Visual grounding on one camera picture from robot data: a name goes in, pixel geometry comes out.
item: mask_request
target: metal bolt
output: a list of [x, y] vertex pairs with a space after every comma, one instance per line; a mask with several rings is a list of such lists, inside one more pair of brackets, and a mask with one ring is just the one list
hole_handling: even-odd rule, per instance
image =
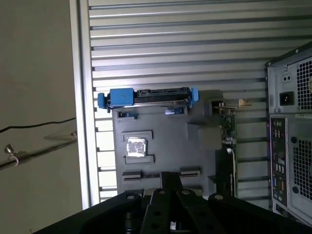
[[74, 131], [70, 134], [74, 139], [77, 139], [77, 131]]
[[189, 195], [191, 192], [188, 191], [188, 190], [183, 190], [182, 193], [183, 193], [184, 195]]
[[217, 199], [217, 200], [223, 200], [223, 196], [221, 196], [221, 195], [215, 195], [214, 197], [215, 197], [215, 199]]
[[8, 144], [5, 148], [4, 151], [7, 154], [13, 154], [14, 153], [14, 146], [12, 144]]

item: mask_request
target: white metal slat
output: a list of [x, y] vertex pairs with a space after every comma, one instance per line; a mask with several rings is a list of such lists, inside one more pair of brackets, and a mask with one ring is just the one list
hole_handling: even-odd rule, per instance
[[202, 72], [200, 74], [180, 74], [180, 75], [170, 75], [163, 74], [162, 76], [158, 76], [157, 78], [147, 75], [142, 77], [133, 77], [129, 78], [127, 76], [124, 77], [112, 77], [111, 79], [107, 78], [95, 78], [93, 81], [93, 86], [100, 88], [104, 87], [105, 89], [111, 88], [126, 88], [126, 87], [134, 87], [135, 89], [145, 89], [151, 88], [151, 86], [155, 88], [173, 88], [173, 87], [181, 87], [184, 85], [183, 83], [188, 83], [192, 85], [198, 86], [197, 83], [207, 82], [212, 80], [238, 80], [238, 79], [253, 79], [253, 78], [261, 78], [263, 77], [262, 69], [254, 70], [254, 71], [209, 71]]
[[231, 63], [231, 64], [216, 64], [209, 63], [205, 65], [194, 64], [166, 64], [163, 67], [151, 67], [140, 69], [109, 70], [109, 71], [94, 71], [93, 78], [114, 78], [114, 77], [135, 77], [135, 76], [151, 76], [151, 75], [176, 75], [176, 74], [191, 74], [199, 72], [221, 72], [221, 71], [258, 71], [264, 69], [264, 61], [260, 62], [246, 62], [246, 63]]
[[155, 37], [124, 37], [116, 39], [93, 39], [91, 46], [111, 46], [111, 45], [131, 45], [131, 44], [150, 44], [150, 43], [172, 43], [172, 42], [195, 42], [195, 41], [217, 41], [217, 40], [234, 40], [234, 39], [261, 39], [270, 38], [277, 39], [281, 37], [292, 37], [293, 35], [311, 36], [312, 27], [309, 28], [285, 28], [285, 29], [270, 29], [258, 31], [233, 31], [233, 32], [218, 32], [214, 34], [187, 34], [187, 35], [168, 35]]
[[[212, 25], [181, 25], [162, 27], [142, 27], [142, 28], [122, 28], [122, 29], [105, 29], [92, 30], [90, 36], [92, 39], [97, 38], [119, 38], [119, 37], [139, 37], [139, 36], [161, 36], [161, 35], [180, 35], [180, 34], [204, 34], [204, 33], [222, 33], [240, 30], [270, 30], [276, 28], [291, 28], [295, 25], [295, 21], [277, 21], [277, 22], [245, 22], [232, 24], [218, 24], [216, 27]], [[300, 27], [311, 27], [312, 20], [303, 20]]]
[[284, 43], [279, 41], [263, 42], [237, 42], [221, 44], [174, 44], [174, 45], [146, 45], [146, 46], [121, 46], [97, 48], [91, 52], [93, 59], [113, 59], [113, 58], [131, 58], [157, 55], [186, 55], [193, 53], [226, 53], [226, 52], [252, 52], [252, 51], [270, 51], [271, 49], [290, 50], [310, 40], [288, 40]]
[[242, 162], [237, 167], [238, 180], [269, 175], [269, 163], [267, 161]]
[[267, 180], [257, 182], [240, 182], [237, 186], [238, 197], [250, 198], [257, 194], [258, 197], [270, 195], [270, 183]]
[[267, 137], [267, 123], [241, 123], [236, 125], [237, 138], [263, 138]]
[[267, 142], [240, 143], [236, 147], [237, 159], [261, 158], [268, 156]]
[[214, 61], [229, 59], [269, 59], [276, 54], [284, 54], [289, 49], [272, 49], [270, 51], [254, 51], [254, 52], [225, 52], [225, 53], [197, 53], [193, 55], [173, 55], [173, 56], [152, 56], [138, 58], [109, 58], [95, 59], [92, 61], [93, 67], [98, 66], [118, 66], [118, 65], [135, 65], [150, 63], [167, 63], [167, 62], [194, 62], [194, 61]]
[[[200, 1], [200, 0], [89, 0], [89, 6], [112, 6], [112, 5], [123, 5], [123, 4], [146, 4], [146, 3], [183, 3], [183, 2], [202, 2], [202, 3], [209, 3], [210, 0]], [[275, 1], [267, 1], [264, 0], [261, 2], [254, 2], [254, 0], [246, 0], [244, 3], [239, 3], [238, 7], [241, 7], [241, 9], [248, 10], [250, 6], [252, 6], [255, 9], [273, 9], [276, 7], [292, 7], [294, 4], [291, 0], [275, 0]], [[302, 4], [309, 4], [307, 0], [302, 1]]]

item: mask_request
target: corrugated metal panel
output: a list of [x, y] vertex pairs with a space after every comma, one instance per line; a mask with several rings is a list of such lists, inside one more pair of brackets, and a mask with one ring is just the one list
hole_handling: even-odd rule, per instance
[[[93, 101], [116, 87], [192, 85], [252, 101], [237, 111], [238, 190], [267, 208], [264, 63], [312, 39], [312, 2], [89, 0], [89, 17]], [[97, 150], [113, 151], [111, 115], [94, 107]]]

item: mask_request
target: rectangular slot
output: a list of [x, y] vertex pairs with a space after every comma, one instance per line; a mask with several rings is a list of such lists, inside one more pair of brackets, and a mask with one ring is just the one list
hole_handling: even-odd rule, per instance
[[137, 163], [154, 163], [154, 155], [147, 155], [144, 157], [127, 157], [125, 156], [125, 164], [137, 164]]
[[200, 168], [183, 168], [180, 169], [180, 177], [195, 177], [200, 175]]

